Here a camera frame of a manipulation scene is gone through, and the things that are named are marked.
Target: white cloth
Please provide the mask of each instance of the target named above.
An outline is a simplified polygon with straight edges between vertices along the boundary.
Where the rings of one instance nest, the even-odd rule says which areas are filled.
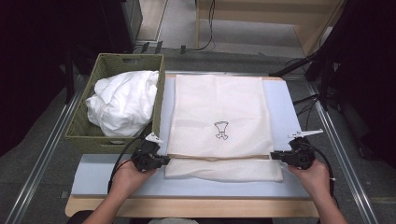
[[[86,100],[88,119],[106,136],[139,135],[151,121],[158,71],[135,71],[103,78]]]
[[[177,76],[167,153],[238,158],[273,151],[270,117],[260,77]],[[166,177],[218,181],[280,181],[278,161],[172,159]]]

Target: wicker basket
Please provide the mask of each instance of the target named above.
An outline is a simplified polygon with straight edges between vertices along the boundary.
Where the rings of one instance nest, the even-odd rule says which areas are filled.
[[[99,54],[90,80],[65,134],[65,138],[71,141],[78,151],[83,154],[117,154],[124,149],[126,144],[134,140],[132,137],[104,136],[100,127],[89,122],[87,117],[88,108],[85,105],[85,100],[93,95],[94,85],[97,80],[113,77],[125,72],[141,70],[159,71],[158,90],[154,102],[152,122],[145,128],[143,133],[149,134],[154,132],[157,136],[160,135],[161,107],[165,82],[163,55]]]

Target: hand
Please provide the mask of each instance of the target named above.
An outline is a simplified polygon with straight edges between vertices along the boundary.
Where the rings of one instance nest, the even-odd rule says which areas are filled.
[[[289,166],[289,171],[297,175],[303,187],[312,198],[330,195],[330,176],[325,164],[314,160],[307,170]]]
[[[118,194],[126,200],[137,191],[149,177],[154,175],[156,170],[139,172],[131,161],[124,162],[125,161],[122,161],[119,164],[119,170],[113,177],[113,184],[109,194]]]

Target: printed graphic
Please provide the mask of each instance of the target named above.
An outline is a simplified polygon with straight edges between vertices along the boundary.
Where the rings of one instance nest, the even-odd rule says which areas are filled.
[[[216,137],[218,139],[223,138],[224,140],[226,140],[228,138],[228,136],[225,134],[225,129],[227,128],[227,125],[228,125],[227,121],[219,121],[215,123],[215,126],[219,130],[219,134],[216,134]]]

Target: white garment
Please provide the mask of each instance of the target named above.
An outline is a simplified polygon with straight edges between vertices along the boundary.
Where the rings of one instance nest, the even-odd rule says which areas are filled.
[[[270,117],[260,77],[177,76],[167,153],[238,158],[273,151]],[[280,181],[278,161],[172,159],[166,177],[218,181]]]
[[[158,71],[136,71],[103,78],[86,100],[88,119],[106,136],[139,135],[151,121]]]

